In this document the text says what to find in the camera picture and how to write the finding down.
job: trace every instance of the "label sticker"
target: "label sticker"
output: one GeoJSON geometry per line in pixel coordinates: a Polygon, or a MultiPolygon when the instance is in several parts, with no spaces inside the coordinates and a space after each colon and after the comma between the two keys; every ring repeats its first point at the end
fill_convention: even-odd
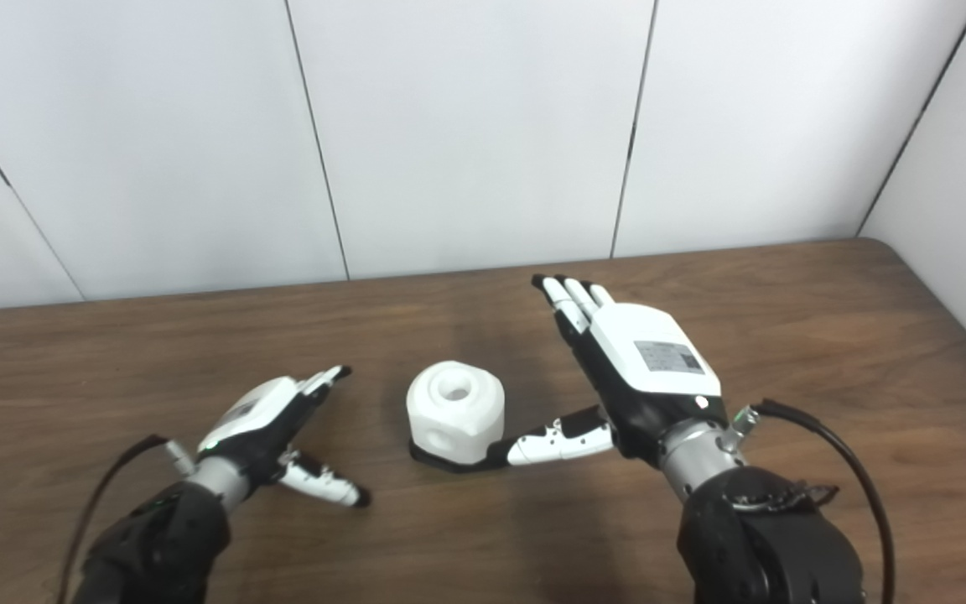
{"type": "Polygon", "coordinates": [[[691,348],[671,341],[636,341],[649,371],[679,371],[706,374],[691,348]]]}

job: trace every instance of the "wall seam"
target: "wall seam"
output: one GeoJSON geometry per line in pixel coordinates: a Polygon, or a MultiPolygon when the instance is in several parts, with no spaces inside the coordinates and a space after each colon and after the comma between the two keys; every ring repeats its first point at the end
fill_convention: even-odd
{"type": "Polygon", "coordinates": [[[927,108],[931,106],[931,101],[934,100],[934,95],[938,91],[938,87],[942,84],[946,72],[949,71],[952,65],[953,59],[956,57],[956,50],[959,50],[959,46],[963,44],[963,38],[966,38],[966,23],[963,24],[963,29],[959,32],[959,36],[956,38],[952,50],[949,51],[949,57],[946,58],[946,62],[942,65],[942,71],[938,72],[938,77],[934,81],[934,86],[931,86],[931,92],[928,93],[927,99],[923,100],[923,107],[920,107],[919,113],[916,115],[915,122],[911,123],[911,128],[908,129],[908,134],[904,137],[904,142],[901,143],[901,148],[897,149],[896,156],[893,157],[893,162],[890,164],[888,171],[885,172],[885,178],[882,179],[881,185],[878,186],[878,190],[875,192],[875,196],[870,200],[870,207],[867,207],[866,214],[863,215],[862,221],[858,229],[855,229],[855,236],[859,237],[863,234],[863,229],[867,226],[867,221],[870,220],[870,213],[874,211],[875,206],[878,206],[878,200],[881,199],[883,192],[886,191],[886,186],[889,186],[890,179],[893,177],[893,172],[896,171],[896,167],[901,163],[901,157],[904,156],[906,150],[908,150],[908,143],[911,142],[912,135],[915,135],[917,128],[919,128],[919,123],[923,120],[923,115],[927,113],[927,108]]]}
{"type": "Polygon", "coordinates": [[[47,238],[47,234],[43,233],[42,228],[39,228],[39,223],[35,220],[35,216],[32,215],[32,211],[28,209],[27,204],[24,203],[24,199],[22,199],[22,196],[20,196],[20,194],[17,192],[17,189],[14,188],[12,181],[7,177],[7,173],[5,173],[5,168],[3,168],[3,162],[1,162],[1,160],[0,176],[3,177],[3,183],[5,186],[7,186],[7,188],[10,189],[10,192],[13,195],[13,198],[17,201],[17,204],[20,206],[20,209],[24,211],[24,216],[26,216],[28,221],[32,223],[32,228],[34,228],[35,232],[39,234],[39,238],[43,240],[43,244],[47,246],[47,251],[50,251],[50,255],[55,258],[55,261],[58,263],[58,267],[61,268],[62,273],[64,273],[65,278],[70,280],[70,285],[72,285],[73,289],[76,290],[78,297],[80,297],[81,301],[87,302],[88,299],[85,297],[84,291],[81,291],[80,285],[77,285],[76,279],[73,279],[73,273],[71,273],[69,268],[65,266],[65,263],[62,261],[62,257],[58,255],[58,251],[56,251],[55,246],[50,244],[50,239],[47,238]]]}
{"type": "Polygon", "coordinates": [[[651,7],[651,22],[647,26],[647,46],[643,50],[643,66],[640,68],[640,85],[636,88],[636,110],[632,112],[632,130],[628,135],[628,153],[625,154],[625,173],[621,176],[621,193],[617,196],[617,215],[614,217],[614,236],[610,240],[610,258],[617,249],[617,234],[621,229],[621,211],[625,209],[625,188],[628,186],[628,171],[632,166],[632,149],[636,147],[636,128],[640,125],[640,106],[643,104],[643,87],[647,81],[647,64],[651,61],[651,44],[655,39],[655,17],[658,15],[658,0],[651,7]]]}
{"type": "Polygon", "coordinates": [[[285,4],[285,20],[288,20],[288,31],[293,38],[293,51],[296,54],[296,66],[300,72],[300,85],[304,88],[304,100],[308,106],[308,119],[311,121],[311,133],[315,138],[315,150],[319,153],[319,167],[323,170],[323,184],[326,186],[326,200],[330,203],[330,216],[334,218],[334,233],[338,237],[338,251],[341,252],[341,267],[345,269],[345,280],[352,280],[349,273],[349,258],[345,255],[345,242],[341,240],[341,226],[338,223],[338,211],[334,206],[334,194],[330,192],[330,177],[326,174],[326,157],[323,154],[323,145],[319,142],[319,127],[315,125],[315,111],[311,107],[311,93],[308,91],[308,79],[304,74],[304,61],[300,58],[300,44],[296,38],[296,26],[293,23],[293,11],[288,5],[288,0],[283,0],[285,4]]]}

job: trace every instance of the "brown table surface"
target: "brown table surface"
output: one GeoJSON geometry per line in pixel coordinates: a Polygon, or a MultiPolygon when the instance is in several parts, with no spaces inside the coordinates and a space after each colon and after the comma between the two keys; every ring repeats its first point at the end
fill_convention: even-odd
{"type": "MultiPolygon", "coordinates": [[[[501,378],[509,432],[594,404],[528,285],[540,271],[674,314],[730,412],[770,395],[835,428],[888,506],[897,600],[966,601],[966,332],[889,248],[852,240],[0,310],[0,604],[50,601],[81,504],[139,436],[195,446],[258,383],[337,363],[356,374],[299,443],[375,503],[261,490],[231,520],[208,601],[690,603],[681,506],[645,464],[609,452],[455,476],[408,458],[405,393],[436,361],[501,378]]],[[[878,538],[843,462],[776,421],[746,452],[842,486],[827,515],[877,601],[878,538]]],[[[161,452],[142,456],[89,538],[174,479],[161,452]]]]}

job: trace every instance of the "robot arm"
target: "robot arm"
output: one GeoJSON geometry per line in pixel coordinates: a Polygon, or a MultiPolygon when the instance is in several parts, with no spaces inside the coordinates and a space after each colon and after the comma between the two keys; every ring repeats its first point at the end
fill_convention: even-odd
{"type": "MultiPolygon", "coordinates": [[[[333,367],[303,382],[280,377],[262,383],[204,437],[195,464],[172,440],[166,443],[184,480],[96,538],[74,604],[202,603],[215,557],[230,543],[230,513],[260,486],[280,482],[340,505],[366,506],[366,490],[291,448],[334,382],[349,373],[348,367],[333,367]]],[[[112,472],[130,456],[122,459],[112,472]]],[[[64,582],[59,601],[65,592],[64,582]]]]}
{"type": "Polygon", "coordinates": [[[717,376],[669,314],[561,275],[532,285],[598,391],[618,450],[662,471],[681,498],[678,550],[697,604],[862,603],[859,557],[819,511],[835,491],[748,466],[740,452],[760,412],[798,412],[764,402],[730,424],[717,376]]]}

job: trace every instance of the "fingertip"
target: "fingertip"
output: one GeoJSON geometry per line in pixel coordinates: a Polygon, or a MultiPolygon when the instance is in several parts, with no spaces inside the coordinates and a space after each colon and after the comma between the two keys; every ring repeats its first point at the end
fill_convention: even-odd
{"type": "Polygon", "coordinates": [[[360,494],[356,497],[356,503],[352,504],[353,508],[367,508],[371,505],[371,491],[359,485],[356,486],[356,490],[360,494]]]}

